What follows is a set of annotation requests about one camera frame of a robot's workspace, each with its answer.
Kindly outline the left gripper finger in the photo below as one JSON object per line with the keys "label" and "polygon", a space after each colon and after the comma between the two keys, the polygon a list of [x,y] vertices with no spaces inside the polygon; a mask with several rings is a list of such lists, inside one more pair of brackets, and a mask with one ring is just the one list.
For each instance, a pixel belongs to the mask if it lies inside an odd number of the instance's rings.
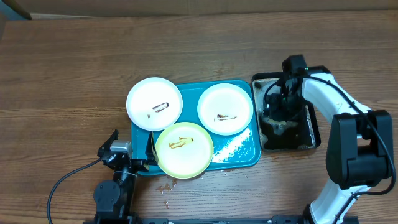
{"label": "left gripper finger", "polygon": [[157,154],[155,150],[154,132],[151,131],[147,140],[145,154],[147,156],[146,162],[149,165],[157,165]]}
{"label": "left gripper finger", "polygon": [[104,156],[104,154],[110,151],[110,147],[115,140],[118,140],[119,131],[115,129],[112,135],[99,147],[97,156]]}

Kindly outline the yellow green sponge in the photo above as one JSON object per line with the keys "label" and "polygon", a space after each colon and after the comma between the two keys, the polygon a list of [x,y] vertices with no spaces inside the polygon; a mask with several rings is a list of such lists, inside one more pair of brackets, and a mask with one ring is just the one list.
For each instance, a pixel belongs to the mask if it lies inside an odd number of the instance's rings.
{"label": "yellow green sponge", "polygon": [[292,127],[296,127],[299,123],[296,121],[275,121],[273,119],[268,119],[267,123],[274,125],[274,126],[278,126],[279,128],[292,128]]}

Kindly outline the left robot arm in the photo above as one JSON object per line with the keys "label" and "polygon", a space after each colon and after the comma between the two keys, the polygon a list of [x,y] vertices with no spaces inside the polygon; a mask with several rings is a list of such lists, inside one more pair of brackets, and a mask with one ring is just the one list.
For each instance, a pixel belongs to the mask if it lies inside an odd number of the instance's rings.
{"label": "left robot arm", "polygon": [[98,157],[113,170],[113,179],[100,182],[93,194],[96,203],[94,223],[142,223],[131,211],[137,173],[149,172],[156,164],[154,156],[154,133],[150,133],[147,144],[147,159],[134,159],[129,141],[120,141],[115,130],[98,149]]}

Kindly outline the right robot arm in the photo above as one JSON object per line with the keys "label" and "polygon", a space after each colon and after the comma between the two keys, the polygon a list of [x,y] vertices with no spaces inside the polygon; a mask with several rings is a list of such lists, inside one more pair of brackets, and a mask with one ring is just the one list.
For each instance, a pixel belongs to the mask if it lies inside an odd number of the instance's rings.
{"label": "right robot arm", "polygon": [[344,215],[360,196],[385,195],[395,187],[390,114],[356,101],[331,73],[286,74],[270,84],[263,99],[268,120],[296,122],[306,107],[314,106],[331,124],[326,151],[329,179],[307,206],[302,223],[345,223]]}

